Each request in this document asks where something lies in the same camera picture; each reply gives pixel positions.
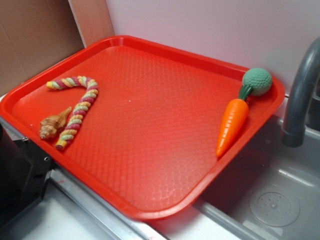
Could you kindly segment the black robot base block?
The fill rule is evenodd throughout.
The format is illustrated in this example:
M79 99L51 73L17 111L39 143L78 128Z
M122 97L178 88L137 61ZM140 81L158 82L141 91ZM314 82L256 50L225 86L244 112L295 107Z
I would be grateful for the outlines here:
M43 200L52 164L52 157L32 140L13 140L0 127L1 230Z

